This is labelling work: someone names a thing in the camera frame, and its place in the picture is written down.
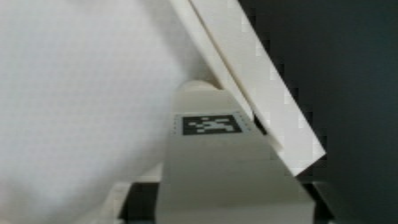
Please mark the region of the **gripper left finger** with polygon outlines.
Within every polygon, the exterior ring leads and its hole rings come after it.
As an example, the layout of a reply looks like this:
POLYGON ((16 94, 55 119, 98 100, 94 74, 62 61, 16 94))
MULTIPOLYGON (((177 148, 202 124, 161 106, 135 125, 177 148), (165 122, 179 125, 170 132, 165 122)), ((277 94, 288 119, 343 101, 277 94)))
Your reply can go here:
POLYGON ((156 224, 158 183, 117 183, 99 209, 99 224, 156 224))

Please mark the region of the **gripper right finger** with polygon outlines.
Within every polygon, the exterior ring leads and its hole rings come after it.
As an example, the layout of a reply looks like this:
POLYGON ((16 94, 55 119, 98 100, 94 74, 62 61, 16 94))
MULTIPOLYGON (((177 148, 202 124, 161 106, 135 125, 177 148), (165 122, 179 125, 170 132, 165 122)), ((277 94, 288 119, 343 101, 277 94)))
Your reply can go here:
POLYGON ((325 203, 325 199, 321 197, 320 191, 314 187, 314 184, 311 182, 305 182, 302 184, 304 189, 309 193, 309 196, 314 200, 314 221, 313 224, 336 224, 334 221, 334 214, 329 208, 329 205, 325 203))

